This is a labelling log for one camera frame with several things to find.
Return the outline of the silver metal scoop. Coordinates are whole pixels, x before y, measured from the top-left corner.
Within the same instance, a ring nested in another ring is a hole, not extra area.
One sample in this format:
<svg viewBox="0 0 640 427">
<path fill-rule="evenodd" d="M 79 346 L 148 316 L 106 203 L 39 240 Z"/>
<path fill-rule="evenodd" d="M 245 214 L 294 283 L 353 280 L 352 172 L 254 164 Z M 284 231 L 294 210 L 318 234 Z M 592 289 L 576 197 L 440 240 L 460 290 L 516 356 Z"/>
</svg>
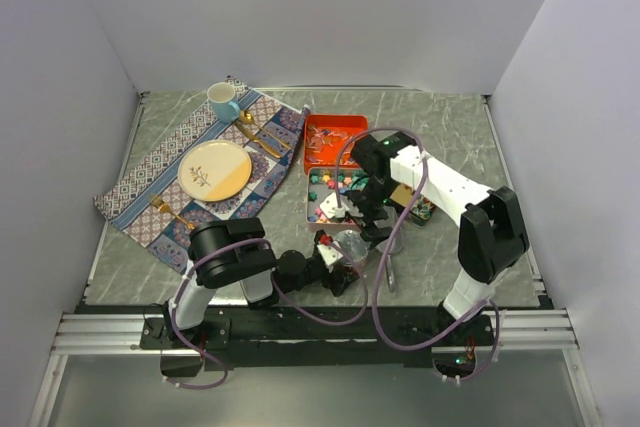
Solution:
<svg viewBox="0 0 640 427">
<path fill-rule="evenodd" d="M 394 293 L 396 291 L 396 271 L 393 264 L 393 257 L 402 250 L 402 242 L 397 239 L 387 239 L 376 246 L 376 250 L 381 254 L 381 258 L 385 264 L 385 278 L 388 291 Z"/>
</svg>

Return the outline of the pink star candy tin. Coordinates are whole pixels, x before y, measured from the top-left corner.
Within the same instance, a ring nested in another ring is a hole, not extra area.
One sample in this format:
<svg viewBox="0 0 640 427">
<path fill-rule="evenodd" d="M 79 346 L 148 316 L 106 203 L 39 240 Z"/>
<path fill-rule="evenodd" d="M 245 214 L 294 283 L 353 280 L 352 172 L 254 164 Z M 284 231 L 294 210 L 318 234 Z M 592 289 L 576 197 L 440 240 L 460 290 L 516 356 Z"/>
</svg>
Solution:
<svg viewBox="0 0 640 427">
<path fill-rule="evenodd" d="M 358 168 L 342 168 L 335 174 L 333 168 L 311 168 L 308 172 L 306 218 L 310 226 L 350 226 L 354 222 L 342 222 L 328 218 L 321 209 L 322 202 L 338 187 L 341 196 L 349 191 L 361 191 L 368 183 L 369 175 Z"/>
</svg>

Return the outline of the orange candy tin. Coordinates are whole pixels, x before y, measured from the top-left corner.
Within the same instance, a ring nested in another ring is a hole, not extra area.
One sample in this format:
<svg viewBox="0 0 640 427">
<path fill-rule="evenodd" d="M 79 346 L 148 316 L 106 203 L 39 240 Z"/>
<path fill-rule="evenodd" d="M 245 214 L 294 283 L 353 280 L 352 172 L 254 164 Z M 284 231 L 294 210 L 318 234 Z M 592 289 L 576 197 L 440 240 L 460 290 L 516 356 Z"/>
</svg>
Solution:
<svg viewBox="0 0 640 427">
<path fill-rule="evenodd" d="M 368 120 L 362 115 L 310 114 L 304 127 L 304 172 L 333 167 L 345 142 L 367 129 Z"/>
</svg>

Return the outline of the clear glass jar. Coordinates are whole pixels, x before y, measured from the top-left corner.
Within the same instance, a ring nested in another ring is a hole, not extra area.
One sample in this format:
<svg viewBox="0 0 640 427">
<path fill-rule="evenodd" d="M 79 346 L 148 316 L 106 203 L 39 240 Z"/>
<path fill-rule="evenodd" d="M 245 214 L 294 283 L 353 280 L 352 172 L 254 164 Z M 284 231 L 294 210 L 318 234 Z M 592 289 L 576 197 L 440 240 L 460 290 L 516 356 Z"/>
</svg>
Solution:
<svg viewBox="0 0 640 427">
<path fill-rule="evenodd" d="M 367 248 L 345 251 L 345 255 L 335 267 L 340 286 L 347 287 L 358 281 L 360 275 L 364 273 L 368 256 Z"/>
</svg>

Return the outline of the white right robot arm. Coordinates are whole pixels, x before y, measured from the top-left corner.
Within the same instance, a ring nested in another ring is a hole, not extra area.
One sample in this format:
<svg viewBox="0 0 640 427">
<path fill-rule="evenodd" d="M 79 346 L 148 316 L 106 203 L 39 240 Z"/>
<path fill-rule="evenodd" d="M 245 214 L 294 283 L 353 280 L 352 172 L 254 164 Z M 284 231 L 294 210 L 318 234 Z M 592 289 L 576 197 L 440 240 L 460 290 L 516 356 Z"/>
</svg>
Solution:
<svg viewBox="0 0 640 427">
<path fill-rule="evenodd" d="M 377 245 L 391 236 L 384 227 L 384 203 L 405 186 L 426 198 L 458 228 L 460 273 L 443 301 L 448 313 L 438 325 L 440 338 L 460 345 L 473 332 L 466 314 L 492 295 L 493 284 L 530 247 L 520 203 L 509 187 L 479 184 L 442 163 L 405 132 L 377 140 L 358 137 L 351 157 L 368 174 L 366 186 L 346 196 L 346 216 L 361 229 L 364 240 Z"/>
</svg>

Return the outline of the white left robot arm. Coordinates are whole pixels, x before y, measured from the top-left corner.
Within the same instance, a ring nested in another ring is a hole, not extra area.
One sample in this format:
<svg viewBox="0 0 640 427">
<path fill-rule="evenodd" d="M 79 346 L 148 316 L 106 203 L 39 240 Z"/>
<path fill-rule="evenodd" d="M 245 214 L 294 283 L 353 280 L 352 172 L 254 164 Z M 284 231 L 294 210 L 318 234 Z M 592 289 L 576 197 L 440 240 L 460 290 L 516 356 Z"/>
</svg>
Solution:
<svg viewBox="0 0 640 427">
<path fill-rule="evenodd" d="M 258 218 L 201 223 L 189 240 L 183 281 L 163 305 L 163 336 L 179 349 L 196 342 L 209 302 L 222 287 L 238 283 L 248 307 L 262 309 L 315 283 L 339 296 L 358 278 L 324 231 L 315 234 L 309 257 L 296 250 L 275 255 Z"/>
</svg>

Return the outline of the gold lollipop tin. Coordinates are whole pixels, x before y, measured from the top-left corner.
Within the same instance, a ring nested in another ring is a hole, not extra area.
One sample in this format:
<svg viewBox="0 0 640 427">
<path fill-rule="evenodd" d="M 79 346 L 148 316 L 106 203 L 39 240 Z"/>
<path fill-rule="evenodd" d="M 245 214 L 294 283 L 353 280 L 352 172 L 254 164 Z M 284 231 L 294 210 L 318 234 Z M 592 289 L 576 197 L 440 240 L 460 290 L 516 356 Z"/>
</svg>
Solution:
<svg viewBox="0 0 640 427">
<path fill-rule="evenodd" d="M 392 206 L 397 214 L 408 205 L 414 191 L 404 185 L 398 185 L 391 194 L 388 203 Z M 421 196 L 411 207 L 407 219 L 418 227 L 424 227 L 431 219 L 437 207 L 426 197 Z"/>
</svg>

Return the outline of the gold knife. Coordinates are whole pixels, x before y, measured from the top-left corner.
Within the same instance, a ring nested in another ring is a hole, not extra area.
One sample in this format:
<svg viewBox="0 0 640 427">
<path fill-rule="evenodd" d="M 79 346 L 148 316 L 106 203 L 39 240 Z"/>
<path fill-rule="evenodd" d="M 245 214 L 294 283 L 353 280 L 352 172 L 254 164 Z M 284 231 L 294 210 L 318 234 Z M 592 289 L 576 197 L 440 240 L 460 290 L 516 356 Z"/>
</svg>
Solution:
<svg viewBox="0 0 640 427">
<path fill-rule="evenodd" d="M 266 143 L 264 140 L 262 140 L 261 138 L 259 138 L 256 134 L 252 133 L 248 128 L 244 127 L 241 123 L 239 122 L 234 122 L 233 125 L 250 141 L 254 142 L 255 144 L 259 145 L 265 152 L 267 152 L 269 155 L 280 159 L 281 158 L 281 154 L 274 148 L 272 148 L 268 143 Z"/>
</svg>

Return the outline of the cream floral plate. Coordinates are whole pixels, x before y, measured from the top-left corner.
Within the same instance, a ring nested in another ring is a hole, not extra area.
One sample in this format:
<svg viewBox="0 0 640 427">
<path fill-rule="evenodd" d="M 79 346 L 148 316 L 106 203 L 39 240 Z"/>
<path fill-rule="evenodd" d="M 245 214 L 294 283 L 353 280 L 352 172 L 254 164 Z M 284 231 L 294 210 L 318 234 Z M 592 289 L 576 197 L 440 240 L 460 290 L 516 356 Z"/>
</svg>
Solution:
<svg viewBox="0 0 640 427">
<path fill-rule="evenodd" d="M 212 140 L 192 147 L 181 160 L 177 181 L 195 200 L 217 202 L 235 196 L 252 173 L 249 154 L 226 140 Z"/>
</svg>

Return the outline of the patterned blue placemat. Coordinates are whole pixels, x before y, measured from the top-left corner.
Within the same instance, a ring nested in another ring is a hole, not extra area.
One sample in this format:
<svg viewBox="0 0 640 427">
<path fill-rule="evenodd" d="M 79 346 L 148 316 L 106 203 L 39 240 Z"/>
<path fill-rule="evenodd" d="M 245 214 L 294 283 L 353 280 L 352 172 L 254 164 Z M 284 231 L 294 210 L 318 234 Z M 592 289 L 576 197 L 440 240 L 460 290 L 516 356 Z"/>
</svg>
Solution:
<svg viewBox="0 0 640 427">
<path fill-rule="evenodd" d="M 218 120 L 197 107 L 94 204 L 117 230 L 173 270 L 188 264 L 190 231 L 209 221 L 256 216 L 294 163 L 309 110 L 227 77 L 253 123 Z"/>
</svg>

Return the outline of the gold spoon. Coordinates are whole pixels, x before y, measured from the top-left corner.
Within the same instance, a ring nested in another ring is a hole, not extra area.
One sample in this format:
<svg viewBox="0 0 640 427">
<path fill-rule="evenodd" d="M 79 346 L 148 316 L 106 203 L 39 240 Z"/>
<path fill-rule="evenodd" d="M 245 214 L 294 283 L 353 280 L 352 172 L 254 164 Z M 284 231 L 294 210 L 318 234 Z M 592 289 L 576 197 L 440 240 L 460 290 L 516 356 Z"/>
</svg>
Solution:
<svg viewBox="0 0 640 427">
<path fill-rule="evenodd" d="M 279 139 L 275 134 L 272 134 L 272 133 L 268 132 L 267 130 L 265 130 L 263 127 L 261 127 L 250 112 L 247 112 L 245 110 L 241 110 L 240 114 L 239 114 L 239 120 L 244 125 L 254 126 L 259 131 L 264 132 L 266 135 L 268 135 L 272 139 L 276 140 L 282 147 L 284 147 L 286 149 L 290 149 L 291 148 L 291 146 L 288 143 L 286 143 L 285 141 Z"/>
</svg>

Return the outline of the gold fork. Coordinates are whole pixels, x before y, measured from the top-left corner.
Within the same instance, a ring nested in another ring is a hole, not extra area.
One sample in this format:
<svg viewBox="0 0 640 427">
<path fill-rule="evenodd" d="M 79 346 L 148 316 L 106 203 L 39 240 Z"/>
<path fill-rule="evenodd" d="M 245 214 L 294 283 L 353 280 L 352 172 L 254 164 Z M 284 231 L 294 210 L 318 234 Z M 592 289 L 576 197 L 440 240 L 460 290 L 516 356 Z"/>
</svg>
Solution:
<svg viewBox="0 0 640 427">
<path fill-rule="evenodd" d="M 186 228 L 189 231 L 192 231 L 195 228 L 195 225 L 192 222 L 188 221 L 183 216 L 175 213 L 172 210 L 170 204 L 167 201 L 165 201 L 162 197 L 160 197 L 159 195 L 152 194 L 150 196 L 150 205 L 153 206 L 154 208 L 156 208 L 159 212 L 161 212 L 163 214 L 169 214 L 174 219 L 176 219 L 178 222 L 180 222 L 183 225 L 185 225 Z"/>
</svg>

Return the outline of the blue white mug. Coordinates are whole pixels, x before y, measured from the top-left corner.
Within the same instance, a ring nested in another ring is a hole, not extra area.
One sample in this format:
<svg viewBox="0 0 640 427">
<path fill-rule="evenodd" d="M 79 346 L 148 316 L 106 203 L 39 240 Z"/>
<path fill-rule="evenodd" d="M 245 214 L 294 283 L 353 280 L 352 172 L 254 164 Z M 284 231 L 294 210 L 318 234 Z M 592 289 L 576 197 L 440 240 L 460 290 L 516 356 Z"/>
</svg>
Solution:
<svg viewBox="0 0 640 427">
<path fill-rule="evenodd" d="M 229 124 L 239 118 L 241 109 L 237 103 L 236 90 L 233 85 L 219 82 L 210 86 L 206 94 L 219 121 Z"/>
</svg>

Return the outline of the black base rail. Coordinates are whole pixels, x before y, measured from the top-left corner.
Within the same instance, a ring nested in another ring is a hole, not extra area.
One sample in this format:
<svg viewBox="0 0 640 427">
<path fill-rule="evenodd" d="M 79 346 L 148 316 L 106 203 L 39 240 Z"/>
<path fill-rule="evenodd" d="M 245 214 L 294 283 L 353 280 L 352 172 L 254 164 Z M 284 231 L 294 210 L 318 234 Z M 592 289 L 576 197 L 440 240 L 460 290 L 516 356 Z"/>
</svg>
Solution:
<svg viewBox="0 0 640 427">
<path fill-rule="evenodd" d="M 449 377 L 477 370 L 477 351 L 497 352 L 502 334 L 498 314 L 480 310 L 456 324 L 440 307 L 382 307 L 339 327 L 352 308 L 315 310 L 314 322 L 291 307 L 251 310 L 208 309 L 203 322 L 176 334 L 169 316 L 144 320 L 139 347 L 143 351 L 195 354 L 208 370 L 244 367 L 316 367 L 400 365 L 432 368 L 443 365 Z"/>
</svg>

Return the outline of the aluminium frame rail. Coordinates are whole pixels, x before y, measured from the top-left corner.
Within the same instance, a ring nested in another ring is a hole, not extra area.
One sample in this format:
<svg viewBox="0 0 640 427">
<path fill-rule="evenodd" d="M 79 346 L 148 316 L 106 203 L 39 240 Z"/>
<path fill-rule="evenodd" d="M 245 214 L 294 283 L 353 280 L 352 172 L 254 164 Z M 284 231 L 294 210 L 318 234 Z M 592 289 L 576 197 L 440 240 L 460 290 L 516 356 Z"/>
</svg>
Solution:
<svg viewBox="0 0 640 427">
<path fill-rule="evenodd" d="M 290 306 L 251 310 L 245 306 L 212 305 L 205 314 L 205 338 L 213 351 L 237 351 L 244 345 L 277 346 L 364 345 L 393 355 L 379 336 L 372 315 L 365 313 L 356 322 L 337 325 L 337 320 L 355 314 L 348 307 L 313 309 L 311 320 Z M 425 342 L 441 332 L 435 312 L 427 307 L 382 307 L 379 320 L 388 337 L 398 344 Z M 486 308 L 475 321 L 467 322 L 433 350 L 456 352 L 467 345 L 487 350 L 497 344 L 505 350 L 562 350 L 576 347 L 577 340 L 569 315 L 564 310 Z M 166 336 L 160 307 L 109 309 L 81 306 L 62 317 L 51 351 L 57 355 L 125 355 L 152 352 L 179 352 L 179 341 Z"/>
</svg>

